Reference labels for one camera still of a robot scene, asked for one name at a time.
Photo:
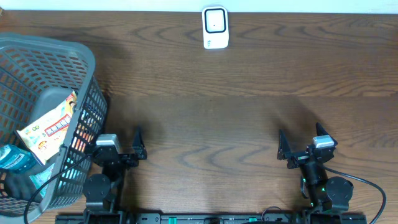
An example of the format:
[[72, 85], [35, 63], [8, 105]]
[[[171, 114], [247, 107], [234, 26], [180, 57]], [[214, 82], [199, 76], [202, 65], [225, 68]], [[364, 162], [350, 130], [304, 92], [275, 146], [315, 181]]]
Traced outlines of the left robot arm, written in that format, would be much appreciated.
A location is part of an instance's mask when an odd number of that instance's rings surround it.
[[120, 200], [126, 172], [147, 159], [141, 128], [137, 128], [132, 142], [132, 153], [121, 153], [116, 134], [101, 134], [90, 144], [85, 154], [102, 168], [100, 174], [89, 176], [83, 184], [86, 208], [84, 224], [134, 223], [134, 215], [121, 208]]

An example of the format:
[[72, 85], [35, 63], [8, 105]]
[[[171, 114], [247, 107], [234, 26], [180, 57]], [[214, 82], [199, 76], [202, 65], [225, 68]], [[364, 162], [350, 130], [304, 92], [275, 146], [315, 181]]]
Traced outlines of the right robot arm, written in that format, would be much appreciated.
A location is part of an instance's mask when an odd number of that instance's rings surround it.
[[304, 151], [291, 150], [283, 130], [279, 130], [277, 159], [286, 160], [288, 169], [299, 168], [302, 175], [302, 195], [311, 206], [292, 215], [292, 223], [342, 223], [342, 213], [348, 211], [353, 196], [353, 184], [342, 177], [328, 177], [324, 163], [334, 158], [338, 142], [320, 123], [317, 135]]

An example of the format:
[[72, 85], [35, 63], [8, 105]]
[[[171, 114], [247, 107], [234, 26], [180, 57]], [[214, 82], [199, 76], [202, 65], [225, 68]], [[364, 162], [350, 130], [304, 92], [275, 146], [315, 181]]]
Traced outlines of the teal wet wipes pack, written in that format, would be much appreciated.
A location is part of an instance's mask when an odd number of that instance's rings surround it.
[[53, 168], [54, 164], [48, 166], [44, 171], [39, 172], [38, 174], [29, 176], [36, 190], [38, 190], [44, 183], [46, 183], [46, 181], [51, 178]]

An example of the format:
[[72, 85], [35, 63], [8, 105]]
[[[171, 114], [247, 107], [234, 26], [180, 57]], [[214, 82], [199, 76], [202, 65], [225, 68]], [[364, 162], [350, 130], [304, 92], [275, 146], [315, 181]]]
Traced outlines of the blue Listerine mouthwash bottle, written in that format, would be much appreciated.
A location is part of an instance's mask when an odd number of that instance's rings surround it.
[[1, 168], [13, 173], [25, 173], [35, 166], [37, 161], [31, 152], [7, 144], [1, 147]]

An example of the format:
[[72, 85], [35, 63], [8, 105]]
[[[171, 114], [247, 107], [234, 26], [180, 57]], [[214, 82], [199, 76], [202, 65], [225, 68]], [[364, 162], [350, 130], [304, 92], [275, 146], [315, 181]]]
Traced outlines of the yellow snack bag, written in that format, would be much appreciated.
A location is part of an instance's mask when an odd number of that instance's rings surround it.
[[30, 123], [24, 129], [16, 131], [17, 136], [28, 150], [33, 153], [40, 165], [59, 152], [74, 114], [77, 94], [72, 91], [54, 109]]

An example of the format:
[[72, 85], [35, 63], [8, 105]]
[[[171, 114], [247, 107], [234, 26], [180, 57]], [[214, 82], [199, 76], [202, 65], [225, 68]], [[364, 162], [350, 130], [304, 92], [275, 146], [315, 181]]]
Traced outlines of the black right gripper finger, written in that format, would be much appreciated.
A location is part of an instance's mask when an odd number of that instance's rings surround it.
[[287, 160], [290, 159], [292, 154], [291, 148], [289, 146], [289, 142], [283, 132], [283, 130], [279, 130], [279, 147], [277, 150], [277, 159], [278, 160]]
[[328, 136], [328, 138], [333, 141], [333, 145], [337, 146], [338, 142], [325, 130], [325, 128], [320, 124], [320, 123], [316, 123], [315, 125], [316, 127], [316, 132], [317, 132], [317, 136]]

